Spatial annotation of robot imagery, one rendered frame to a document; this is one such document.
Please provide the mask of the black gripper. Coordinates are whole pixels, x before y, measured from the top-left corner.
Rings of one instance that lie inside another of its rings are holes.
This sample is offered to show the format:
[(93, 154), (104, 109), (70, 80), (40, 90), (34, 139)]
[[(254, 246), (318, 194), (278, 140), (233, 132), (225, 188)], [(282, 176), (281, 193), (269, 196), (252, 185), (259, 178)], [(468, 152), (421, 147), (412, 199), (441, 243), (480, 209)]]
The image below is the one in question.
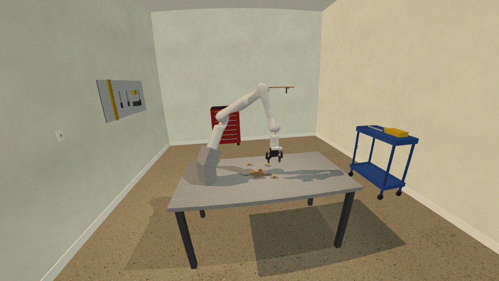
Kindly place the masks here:
[[(280, 156), (278, 155), (279, 153), (280, 153)], [(269, 155), (269, 154), (270, 154), (270, 155)], [(269, 155), (269, 157), (268, 157), (268, 155)], [(265, 158), (268, 160), (268, 164), (269, 164), (269, 160), (270, 160), (270, 158), (271, 158), (271, 157), (276, 157), (276, 156), (278, 156), (278, 157), (279, 157), (279, 160), (278, 160), (278, 161), (279, 161), (279, 163), (280, 163), (281, 158), (283, 158), (283, 152), (282, 152), (282, 151), (279, 151), (279, 150), (271, 150), (271, 148), (269, 148), (269, 153), (268, 153), (268, 152), (266, 152), (266, 156), (265, 156)]]

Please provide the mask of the tan flat mat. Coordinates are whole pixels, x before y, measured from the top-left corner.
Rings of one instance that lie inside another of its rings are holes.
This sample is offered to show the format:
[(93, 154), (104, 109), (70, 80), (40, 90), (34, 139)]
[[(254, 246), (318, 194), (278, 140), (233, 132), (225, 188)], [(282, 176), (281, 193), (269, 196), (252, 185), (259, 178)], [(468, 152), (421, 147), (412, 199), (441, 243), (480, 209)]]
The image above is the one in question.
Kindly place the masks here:
[(250, 170), (250, 173), (251, 173), (251, 177), (252, 178), (257, 178), (257, 177), (265, 177), (267, 176), (266, 172), (264, 171), (264, 169), (262, 169), (263, 172), (262, 173), (259, 173), (259, 170), (256, 169), (256, 170)]

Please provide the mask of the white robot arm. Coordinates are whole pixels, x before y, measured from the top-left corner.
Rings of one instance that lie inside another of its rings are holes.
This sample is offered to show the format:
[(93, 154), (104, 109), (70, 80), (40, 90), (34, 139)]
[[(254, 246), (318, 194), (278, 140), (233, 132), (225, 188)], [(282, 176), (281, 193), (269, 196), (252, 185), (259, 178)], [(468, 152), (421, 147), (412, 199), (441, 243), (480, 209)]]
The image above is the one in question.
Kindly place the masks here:
[(216, 119), (219, 121), (219, 124), (214, 126), (209, 141), (207, 143), (207, 147), (215, 150), (218, 148), (222, 134), (224, 133), (228, 121), (230, 120), (229, 114), (244, 110), (255, 100), (261, 98), (268, 119), (268, 128), (272, 132), (270, 136), (269, 147), (271, 148), (271, 150), (282, 150), (283, 149), (282, 147), (278, 147), (280, 124), (275, 122), (276, 118), (275, 112), (269, 100), (268, 93), (269, 93), (269, 87), (267, 86), (267, 84), (264, 83), (258, 84), (257, 89), (255, 91), (253, 91), (249, 95), (245, 95), (242, 98), (236, 100), (234, 103), (232, 103), (230, 106), (227, 106), (223, 110), (220, 110), (216, 114)]

